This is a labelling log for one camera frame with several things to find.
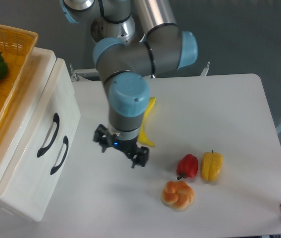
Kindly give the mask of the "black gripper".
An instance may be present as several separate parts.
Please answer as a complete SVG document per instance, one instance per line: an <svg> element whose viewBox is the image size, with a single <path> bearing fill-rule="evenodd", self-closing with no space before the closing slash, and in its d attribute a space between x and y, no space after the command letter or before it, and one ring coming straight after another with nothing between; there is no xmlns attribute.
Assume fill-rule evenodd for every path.
<svg viewBox="0 0 281 238"><path fill-rule="evenodd" d="M104 125L99 124L94 132L93 141L101 146L102 153L107 148L114 148L121 151L132 161L132 169L135 166L145 167L149 159L149 148L137 146L138 135L131 139L121 139L120 136L121 133L115 132L111 134Z"/></svg>

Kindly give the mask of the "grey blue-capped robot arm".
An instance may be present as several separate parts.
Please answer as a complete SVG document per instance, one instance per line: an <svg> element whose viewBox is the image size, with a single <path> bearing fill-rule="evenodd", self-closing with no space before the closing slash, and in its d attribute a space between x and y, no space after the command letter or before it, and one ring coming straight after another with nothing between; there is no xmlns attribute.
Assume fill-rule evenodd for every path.
<svg viewBox="0 0 281 238"><path fill-rule="evenodd" d="M179 30L167 0L62 0L60 6L71 23L104 23L93 61L109 103L109 125L99 125L93 140L145 166L149 149L137 146L149 103L145 77L192 65L198 57L194 35Z"/></svg>

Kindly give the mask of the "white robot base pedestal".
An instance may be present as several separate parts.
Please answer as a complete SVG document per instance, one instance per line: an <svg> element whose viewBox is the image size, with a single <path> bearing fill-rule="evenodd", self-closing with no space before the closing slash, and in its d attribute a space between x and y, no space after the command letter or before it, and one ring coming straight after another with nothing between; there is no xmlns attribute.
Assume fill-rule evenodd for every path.
<svg viewBox="0 0 281 238"><path fill-rule="evenodd" d="M131 14L124 22L112 23L103 17L95 18L90 28L95 43L104 38L118 38L125 45L140 43L145 38L139 17Z"/></svg>

